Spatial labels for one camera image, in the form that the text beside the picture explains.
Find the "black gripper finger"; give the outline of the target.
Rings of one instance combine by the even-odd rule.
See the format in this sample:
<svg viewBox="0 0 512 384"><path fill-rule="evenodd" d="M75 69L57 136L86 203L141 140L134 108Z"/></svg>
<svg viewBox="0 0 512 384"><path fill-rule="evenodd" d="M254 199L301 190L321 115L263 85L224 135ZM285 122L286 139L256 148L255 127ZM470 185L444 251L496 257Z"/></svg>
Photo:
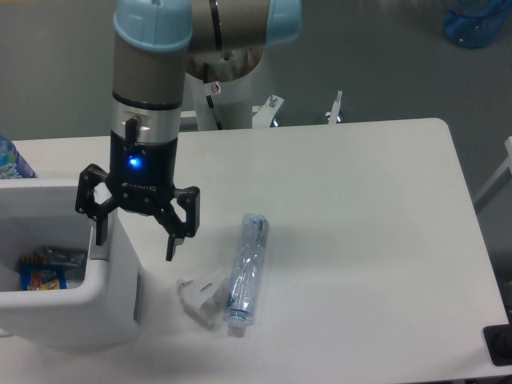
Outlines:
<svg viewBox="0 0 512 384"><path fill-rule="evenodd" d="M185 238L193 238L200 223L200 189L189 186L184 189L173 188L173 197L157 208L157 222L168 234L166 261L171 262L177 246Z"/></svg>
<svg viewBox="0 0 512 384"><path fill-rule="evenodd" d="M78 177L75 210L85 214L96 229L95 244L102 246L108 238L109 214L120 207L119 200L109 185L109 174L96 164L89 164ZM104 183L110 196L104 202L97 202L94 191Z"/></svg>

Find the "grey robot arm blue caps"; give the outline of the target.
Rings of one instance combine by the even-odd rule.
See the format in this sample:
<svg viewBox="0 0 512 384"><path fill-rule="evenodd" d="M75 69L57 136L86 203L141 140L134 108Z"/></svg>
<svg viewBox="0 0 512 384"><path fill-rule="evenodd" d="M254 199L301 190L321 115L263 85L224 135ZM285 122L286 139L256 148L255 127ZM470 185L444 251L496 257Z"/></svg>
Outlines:
<svg viewBox="0 0 512 384"><path fill-rule="evenodd" d="M154 217L166 259L196 235L200 190L174 184L180 113L193 56L289 42L302 28L299 1L120 1L114 13L114 121L110 168L79 176L75 209L108 236L117 208Z"/></svg>

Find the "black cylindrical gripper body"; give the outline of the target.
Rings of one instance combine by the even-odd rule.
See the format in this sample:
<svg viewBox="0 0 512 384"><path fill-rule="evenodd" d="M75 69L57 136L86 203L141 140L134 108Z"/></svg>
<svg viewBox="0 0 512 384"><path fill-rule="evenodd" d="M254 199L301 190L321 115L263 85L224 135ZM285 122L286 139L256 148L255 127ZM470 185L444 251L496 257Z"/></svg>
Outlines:
<svg viewBox="0 0 512 384"><path fill-rule="evenodd" d="M174 167L180 102L151 103L113 95L110 171L112 206L146 216L174 211Z"/></svg>

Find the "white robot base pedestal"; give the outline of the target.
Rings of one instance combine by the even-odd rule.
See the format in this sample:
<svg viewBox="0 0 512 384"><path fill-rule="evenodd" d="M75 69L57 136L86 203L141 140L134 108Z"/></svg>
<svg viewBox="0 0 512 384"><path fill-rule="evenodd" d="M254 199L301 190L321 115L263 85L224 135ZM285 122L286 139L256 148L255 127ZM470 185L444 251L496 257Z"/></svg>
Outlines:
<svg viewBox="0 0 512 384"><path fill-rule="evenodd" d="M187 79L200 131L252 127L253 76L263 53L263 46L251 46L189 57Z"/></svg>

